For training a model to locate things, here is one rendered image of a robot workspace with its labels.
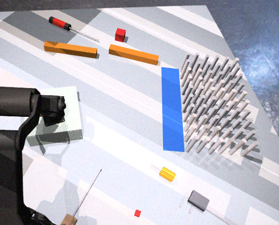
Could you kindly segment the orange-handled screwdriver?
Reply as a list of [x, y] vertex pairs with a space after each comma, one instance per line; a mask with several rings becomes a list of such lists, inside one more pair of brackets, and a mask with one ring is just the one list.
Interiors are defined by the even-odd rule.
[[167, 179], [170, 182], [172, 182], [174, 180], [176, 174], [173, 173], [172, 171], [168, 170], [165, 167], [163, 167], [162, 169], [159, 169], [158, 167], [154, 166], [153, 164], [151, 164], [151, 166], [158, 169], [160, 171], [159, 175], [162, 176], [163, 178]]

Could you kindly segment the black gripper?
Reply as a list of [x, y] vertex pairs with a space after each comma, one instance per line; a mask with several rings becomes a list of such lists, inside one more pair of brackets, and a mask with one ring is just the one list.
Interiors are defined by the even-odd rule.
[[[33, 220], [36, 220], [38, 222], [39, 225], [56, 225], [54, 224], [46, 215], [37, 212], [36, 210], [28, 207], [29, 210], [31, 211], [31, 218]], [[34, 216], [33, 216], [34, 214]]]

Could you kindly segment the wooden tool handle with grey metal shaft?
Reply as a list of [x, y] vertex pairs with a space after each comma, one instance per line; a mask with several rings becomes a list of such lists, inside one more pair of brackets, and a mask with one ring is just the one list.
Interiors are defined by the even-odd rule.
[[66, 214], [66, 216], [64, 217], [64, 219], [62, 220], [62, 222], [60, 223], [60, 225], [75, 225], [77, 222], [77, 219], [74, 218], [75, 213], [77, 212], [78, 208], [80, 207], [82, 201], [84, 200], [85, 196], [87, 195], [88, 191], [90, 190], [91, 186], [93, 185], [95, 179], [97, 178], [98, 174], [100, 173], [101, 168], [99, 169], [99, 171], [97, 172], [96, 176], [94, 177], [93, 181], [91, 182], [89, 188], [87, 189], [85, 195], [83, 196], [82, 200], [80, 201], [79, 205], [77, 206], [76, 210], [74, 211], [73, 215], [69, 215]]

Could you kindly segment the red and black screwdriver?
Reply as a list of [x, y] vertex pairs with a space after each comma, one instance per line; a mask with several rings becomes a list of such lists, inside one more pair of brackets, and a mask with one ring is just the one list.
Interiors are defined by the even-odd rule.
[[92, 37], [92, 36], [89, 36], [89, 35], [87, 35], [87, 34], [85, 34], [85, 33], [80, 32], [80, 31], [78, 31], [78, 30], [76, 30], [76, 29], [71, 28], [71, 25], [70, 25], [70, 24], [68, 24], [68, 23], [66, 23], [66, 22], [64, 22], [64, 21], [61, 21], [61, 20], [59, 20], [59, 19], [57, 19], [57, 18], [54, 18], [54, 17], [52, 17], [52, 16], [49, 17], [49, 23], [52, 23], [52, 24], [54, 24], [54, 25], [56, 25], [56, 26], [59, 26], [59, 27], [61, 27], [61, 28], [63, 28], [63, 29], [66, 29], [66, 30], [68, 30], [68, 31], [69, 31], [70, 29], [75, 30], [75, 31], [77, 31], [77, 32], [79, 32], [79, 33], [81, 33], [81, 34], [84, 34], [84, 35], [86, 35], [86, 36], [88, 36], [88, 37], [91, 37], [91, 38], [93, 38], [93, 39], [95, 39], [95, 40], [98, 40], [97, 38], [94, 38], [94, 37]]

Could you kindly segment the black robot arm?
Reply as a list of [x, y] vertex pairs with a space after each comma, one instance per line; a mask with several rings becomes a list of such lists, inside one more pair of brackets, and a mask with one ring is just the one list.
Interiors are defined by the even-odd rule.
[[36, 88], [0, 87], [0, 116], [28, 117], [18, 130], [0, 130], [0, 225], [39, 225], [24, 204], [23, 149], [43, 117], [45, 126], [65, 121], [64, 96]]

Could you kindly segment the orange rectangular bar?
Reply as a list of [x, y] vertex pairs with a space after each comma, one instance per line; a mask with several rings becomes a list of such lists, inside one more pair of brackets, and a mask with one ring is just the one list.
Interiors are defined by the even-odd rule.
[[45, 41], [44, 50], [55, 53], [69, 54], [75, 56], [95, 58], [97, 57], [97, 48], [84, 47], [59, 42]]
[[111, 44], [109, 47], [109, 54], [153, 65], [157, 65], [159, 58], [158, 55], [133, 50], [113, 44]]

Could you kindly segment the blue flat strip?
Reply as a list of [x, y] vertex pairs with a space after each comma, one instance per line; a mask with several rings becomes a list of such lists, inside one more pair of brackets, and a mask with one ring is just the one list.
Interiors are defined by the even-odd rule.
[[184, 150], [179, 69], [162, 68], [163, 150]]

